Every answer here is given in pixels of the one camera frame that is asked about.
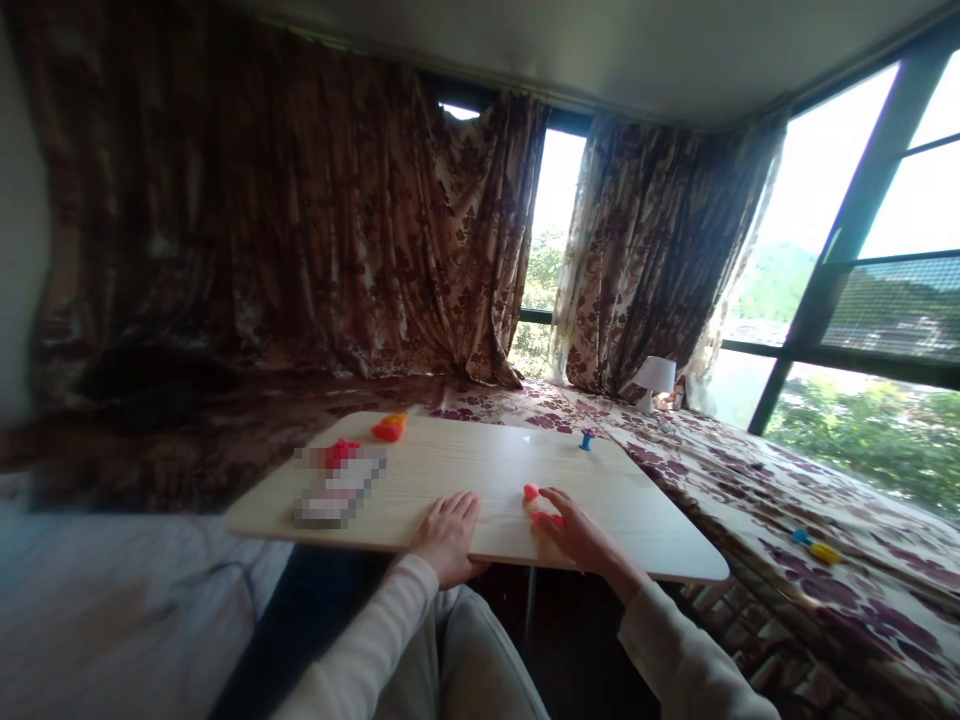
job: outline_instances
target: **bed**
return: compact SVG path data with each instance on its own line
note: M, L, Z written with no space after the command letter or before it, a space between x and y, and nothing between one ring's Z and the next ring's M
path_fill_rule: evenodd
M292 547L231 537L218 517L7 501L0 518L7 718L206 717Z
M217 513L336 419L405 409L571 434L591 425L624 447L730 563L726 585L682 595L785 717L960 712L960 531L691 411L645 417L540 381L263 375L176 433L119 438L60 418L15 438L8 459L35 469L40 507ZM800 527L846 561L813 560L790 541Z

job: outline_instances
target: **window mesh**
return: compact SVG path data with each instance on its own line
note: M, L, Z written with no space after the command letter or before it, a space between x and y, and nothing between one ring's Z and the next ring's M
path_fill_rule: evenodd
M854 267L823 344L960 362L960 254Z

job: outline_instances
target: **wooden table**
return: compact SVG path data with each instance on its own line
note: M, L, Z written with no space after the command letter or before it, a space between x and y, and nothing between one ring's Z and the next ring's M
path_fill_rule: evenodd
M389 444L370 432L382 417L354 413L310 443L328 447L344 438L386 449L386 472L347 527L294 526L294 499L317 471L291 460L227 511L227 528L238 535L401 552L437 497L473 490L482 501L470 546L474 559L572 568L530 521L535 510L555 512L543 498L524 503L523 486L532 482L566 490L655 579L716 583L729 575L717 549L613 442L596 438L586 452L580 433L413 416L400 441ZM529 578L528 620L532 570Z

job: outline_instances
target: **white bedding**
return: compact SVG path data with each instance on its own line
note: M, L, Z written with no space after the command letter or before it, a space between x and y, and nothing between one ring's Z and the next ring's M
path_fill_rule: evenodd
M235 538L218 517L28 515L3 503L0 714L205 717L291 548ZM205 575L231 560L250 569L253 610L238 567Z

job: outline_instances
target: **floral bedspread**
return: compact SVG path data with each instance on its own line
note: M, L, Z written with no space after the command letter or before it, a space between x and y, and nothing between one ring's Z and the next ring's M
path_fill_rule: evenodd
M173 433L121 438L86 418L44 421L8 439L4 463L34 468L39 506L219 512L338 418L404 409L561 433L591 425L620 444L730 561L728 585L684 594L785 715L960 713L960 530L689 411L648 417L537 381L508 390L284 374ZM820 564L791 542L798 528L845 561Z

